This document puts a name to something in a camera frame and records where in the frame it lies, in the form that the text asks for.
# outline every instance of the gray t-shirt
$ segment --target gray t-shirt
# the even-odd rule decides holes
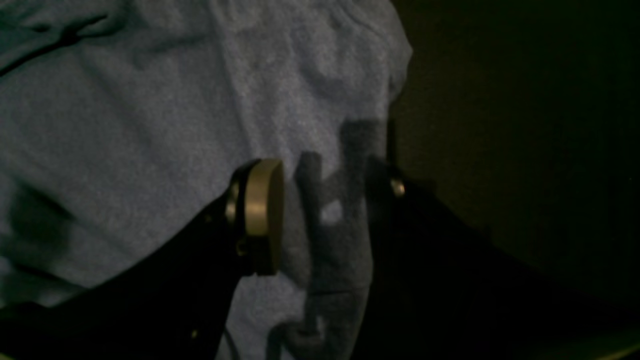
[[[386,0],[0,1],[0,307],[112,278],[275,157],[282,271],[240,282],[218,358],[348,358],[410,56]]]

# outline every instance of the gray fabric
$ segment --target gray fabric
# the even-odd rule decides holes
[[[218,357],[347,358],[410,55],[386,1],[0,1],[0,306],[119,274],[277,157],[283,268],[241,281]]]

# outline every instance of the dark wall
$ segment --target dark wall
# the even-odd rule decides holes
[[[632,3],[394,4],[415,51],[391,112],[399,167],[496,246],[640,309]]]

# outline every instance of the dark background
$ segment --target dark background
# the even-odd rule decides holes
[[[500,249],[640,310],[636,6],[394,4],[414,50],[396,164]]]

